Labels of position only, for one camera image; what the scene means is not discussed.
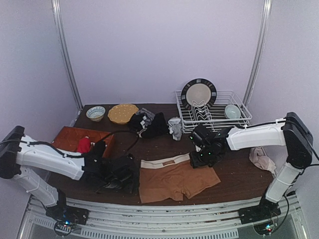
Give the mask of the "tan brown boxer underwear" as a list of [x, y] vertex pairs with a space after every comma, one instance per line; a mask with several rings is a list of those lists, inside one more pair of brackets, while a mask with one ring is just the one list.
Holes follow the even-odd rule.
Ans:
[[153, 161], [141, 160], [140, 201], [182, 201], [184, 196], [191, 199], [220, 182], [213, 168], [205, 166], [194, 169], [188, 154]]

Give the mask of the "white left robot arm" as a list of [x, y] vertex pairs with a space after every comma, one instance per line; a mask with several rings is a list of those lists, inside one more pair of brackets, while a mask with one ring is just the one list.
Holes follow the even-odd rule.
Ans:
[[139, 167], [134, 157], [125, 152], [116, 159], [104, 158], [107, 134], [90, 144], [87, 152], [65, 151], [51, 143], [36, 141], [16, 126], [0, 143], [0, 176], [13, 180], [43, 205], [46, 215], [66, 225], [84, 225], [88, 210], [66, 203], [65, 193], [47, 184], [33, 168], [55, 172], [99, 189], [124, 190], [133, 193], [139, 186]]

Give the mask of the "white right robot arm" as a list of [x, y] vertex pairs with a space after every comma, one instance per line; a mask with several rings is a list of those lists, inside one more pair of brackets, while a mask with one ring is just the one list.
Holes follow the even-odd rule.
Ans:
[[237, 151], [259, 146], [286, 147], [286, 162], [267, 187], [260, 203], [239, 209], [242, 224], [269, 219], [274, 214], [280, 215], [278, 202], [300, 174], [311, 165], [316, 154], [313, 149], [313, 136], [295, 112], [289, 112], [284, 118], [275, 121], [231, 126], [216, 132], [199, 125], [189, 138], [199, 148], [199, 151], [189, 154], [193, 168], [212, 167], [228, 150]]

